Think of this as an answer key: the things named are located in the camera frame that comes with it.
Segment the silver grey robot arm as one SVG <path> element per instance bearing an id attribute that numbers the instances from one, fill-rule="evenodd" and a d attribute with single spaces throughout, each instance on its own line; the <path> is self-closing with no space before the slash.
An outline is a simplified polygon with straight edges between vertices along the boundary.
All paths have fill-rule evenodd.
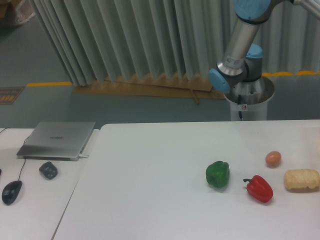
<path id="1" fill-rule="evenodd" d="M 237 16 L 230 40 L 223 58 L 216 68 L 209 71 L 208 78 L 212 86 L 220 92 L 228 92 L 236 84 L 249 80 L 250 67 L 245 59 L 261 24 L 271 16 L 281 0 L 235 0 L 234 10 Z"/>

